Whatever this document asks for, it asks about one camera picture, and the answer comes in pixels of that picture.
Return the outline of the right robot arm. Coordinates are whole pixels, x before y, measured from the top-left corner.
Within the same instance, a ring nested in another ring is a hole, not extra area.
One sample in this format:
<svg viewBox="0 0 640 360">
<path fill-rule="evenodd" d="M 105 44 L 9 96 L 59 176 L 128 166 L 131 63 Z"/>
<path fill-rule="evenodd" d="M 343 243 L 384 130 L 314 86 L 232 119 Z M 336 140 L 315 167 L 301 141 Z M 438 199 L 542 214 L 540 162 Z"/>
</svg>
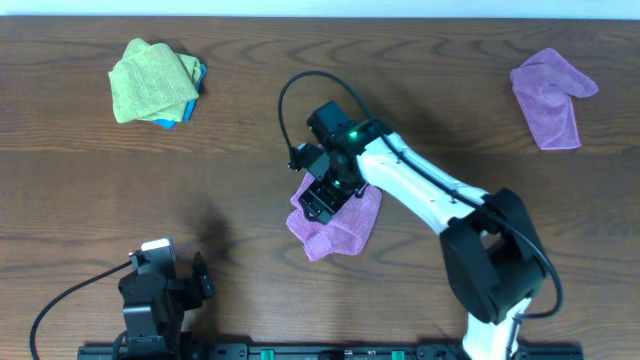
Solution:
<svg viewBox="0 0 640 360">
<path fill-rule="evenodd" d="M 380 189 L 440 237 L 448 281 L 468 312 L 462 350 L 470 359 L 533 359 L 517 334 L 546 277 L 549 261 L 521 199 L 446 174 L 378 120 L 310 120 L 319 145 L 294 150 L 314 180 L 297 202 L 305 219 L 329 225 Z"/>
</svg>

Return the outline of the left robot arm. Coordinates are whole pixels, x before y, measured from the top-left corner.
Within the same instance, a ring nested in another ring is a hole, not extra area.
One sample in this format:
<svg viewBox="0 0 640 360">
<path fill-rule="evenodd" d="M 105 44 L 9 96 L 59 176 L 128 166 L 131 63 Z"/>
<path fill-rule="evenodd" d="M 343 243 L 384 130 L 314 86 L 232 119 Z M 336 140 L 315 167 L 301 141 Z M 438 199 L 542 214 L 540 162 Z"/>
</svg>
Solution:
<svg viewBox="0 0 640 360">
<path fill-rule="evenodd" d="M 200 359 L 204 351 L 182 330 L 186 312 L 214 296 L 204 258 L 194 255 L 192 272 L 179 278 L 168 250 L 130 254 L 134 271 L 119 281 L 126 326 L 124 359 Z"/>
</svg>

